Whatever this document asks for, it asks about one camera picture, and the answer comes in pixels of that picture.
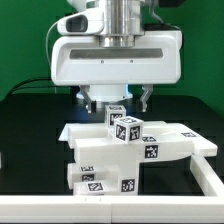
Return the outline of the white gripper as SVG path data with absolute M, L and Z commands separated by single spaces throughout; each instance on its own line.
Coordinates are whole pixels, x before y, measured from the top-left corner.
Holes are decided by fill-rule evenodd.
M 61 37 L 53 47 L 51 78 L 59 86 L 80 85 L 89 113 L 96 112 L 89 85 L 144 84 L 136 101 L 145 112 L 152 84 L 173 84 L 181 76 L 179 31 L 147 31 L 130 48 L 103 48 L 95 36 Z

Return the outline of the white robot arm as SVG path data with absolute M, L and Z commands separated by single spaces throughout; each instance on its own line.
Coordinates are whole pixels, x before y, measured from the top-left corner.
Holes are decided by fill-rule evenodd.
M 57 22 L 61 37 L 51 58 L 51 79 L 77 86 L 90 112 L 99 104 L 131 97 L 130 85 L 143 94 L 138 109 L 156 84 L 174 84 L 181 76 L 182 31 L 155 13 L 186 0 L 67 0 L 77 12 Z

